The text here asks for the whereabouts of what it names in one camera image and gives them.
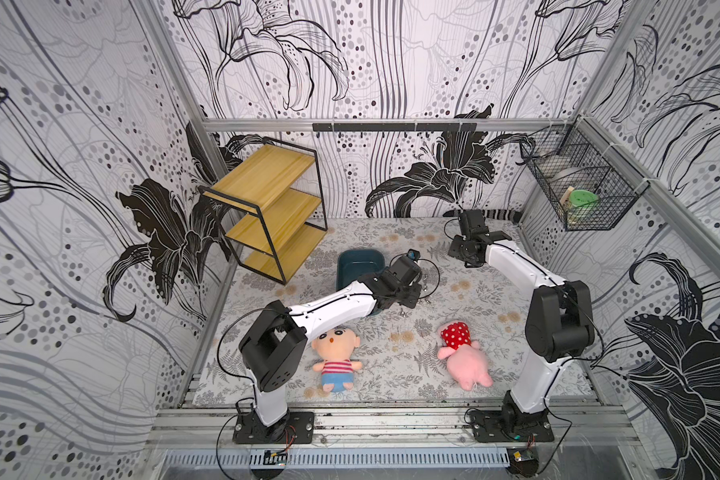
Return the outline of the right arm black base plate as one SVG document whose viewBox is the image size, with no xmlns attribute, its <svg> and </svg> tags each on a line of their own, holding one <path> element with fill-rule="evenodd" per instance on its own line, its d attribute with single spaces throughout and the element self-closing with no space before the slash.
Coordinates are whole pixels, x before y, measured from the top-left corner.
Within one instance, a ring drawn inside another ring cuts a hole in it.
<svg viewBox="0 0 720 480">
<path fill-rule="evenodd" d="M 555 436 L 548 412 L 514 414 L 495 410 L 468 409 L 464 421 L 479 443 L 547 443 Z"/>
</svg>

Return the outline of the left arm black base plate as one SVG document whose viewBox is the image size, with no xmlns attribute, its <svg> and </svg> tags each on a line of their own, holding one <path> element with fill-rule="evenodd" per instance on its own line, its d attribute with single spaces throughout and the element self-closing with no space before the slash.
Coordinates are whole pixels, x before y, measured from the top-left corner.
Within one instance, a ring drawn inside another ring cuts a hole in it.
<svg viewBox="0 0 720 480">
<path fill-rule="evenodd" d="M 265 426 L 255 412 L 247 412 L 236 421 L 233 441 L 247 445 L 310 444 L 314 423 L 315 414 L 311 411 L 288 411 L 282 419 L 270 426 Z"/>
</svg>

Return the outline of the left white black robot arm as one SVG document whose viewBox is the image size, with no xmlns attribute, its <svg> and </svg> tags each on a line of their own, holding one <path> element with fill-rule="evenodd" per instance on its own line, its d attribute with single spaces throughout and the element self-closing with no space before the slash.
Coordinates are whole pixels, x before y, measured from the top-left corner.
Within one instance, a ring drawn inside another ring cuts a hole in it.
<svg viewBox="0 0 720 480">
<path fill-rule="evenodd" d="M 263 426 L 287 417 L 284 385 L 309 344 L 395 304 L 416 306 L 421 294 L 419 259 L 420 253 L 411 250 L 380 272 L 364 274 L 326 297 L 291 307 L 274 301 L 262 309 L 238 350 L 246 373 L 253 377 L 254 411 Z"/>
</svg>

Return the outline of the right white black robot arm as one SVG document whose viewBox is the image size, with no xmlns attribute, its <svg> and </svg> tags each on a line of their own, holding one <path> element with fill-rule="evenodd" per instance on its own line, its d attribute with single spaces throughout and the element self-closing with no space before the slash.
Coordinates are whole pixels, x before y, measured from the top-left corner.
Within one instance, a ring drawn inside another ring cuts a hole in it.
<svg viewBox="0 0 720 480">
<path fill-rule="evenodd" d="M 581 281 L 552 273 L 503 231 L 489 229 L 480 210 L 458 214 L 460 233 L 448 254 L 467 268 L 488 265 L 503 274 L 530 300 L 525 321 L 529 351 L 523 369 L 505 395 L 507 421 L 538 421 L 548 412 L 555 381 L 595 341 L 591 295 Z"/>
</svg>

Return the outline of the teal plastic storage box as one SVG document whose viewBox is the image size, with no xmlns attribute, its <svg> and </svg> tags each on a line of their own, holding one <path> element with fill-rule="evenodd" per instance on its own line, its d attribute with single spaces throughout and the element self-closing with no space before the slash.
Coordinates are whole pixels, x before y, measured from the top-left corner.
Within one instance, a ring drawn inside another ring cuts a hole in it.
<svg viewBox="0 0 720 480">
<path fill-rule="evenodd" d="M 342 252 L 337 261 L 336 290 L 346 288 L 360 276 L 378 273 L 386 266 L 384 255 L 375 249 L 352 249 Z"/>
</svg>

